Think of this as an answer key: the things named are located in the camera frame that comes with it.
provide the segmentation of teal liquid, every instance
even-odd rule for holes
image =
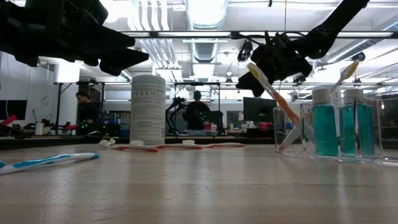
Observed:
[[[357,104],[358,133],[363,157],[374,156],[374,126],[372,108],[365,104]]]
[[[340,150],[343,156],[355,156],[354,107],[346,105],[340,109]]]
[[[312,108],[315,153],[322,156],[338,156],[335,109],[332,105],[316,105]]]

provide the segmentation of desk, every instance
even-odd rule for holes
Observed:
[[[278,157],[272,146],[1,152],[6,163],[99,152],[94,161],[0,176],[2,224],[397,223],[398,168]]]

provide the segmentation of person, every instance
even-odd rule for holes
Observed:
[[[206,121],[204,114],[210,112],[209,107],[200,101],[200,91],[193,93],[194,102],[188,104],[186,109],[182,110],[182,116],[185,121],[188,122],[187,129],[189,130],[203,130],[205,125],[209,125],[209,121]]]
[[[90,96],[84,91],[79,91],[76,93],[76,98],[79,102],[79,120],[87,123],[97,122],[100,112]]]

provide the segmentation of black shirt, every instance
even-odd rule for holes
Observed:
[[[187,106],[187,113],[183,114],[185,121],[188,121],[188,129],[203,130],[204,113],[210,112],[209,107],[202,102],[192,102]]]
[[[89,102],[86,104],[82,104],[79,106],[79,120],[93,120],[95,123],[98,119],[99,110],[97,105],[94,102]]]

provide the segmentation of wooden table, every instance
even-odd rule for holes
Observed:
[[[1,151],[7,164],[73,152],[94,161],[0,176],[0,223],[397,223],[398,168],[246,149]]]

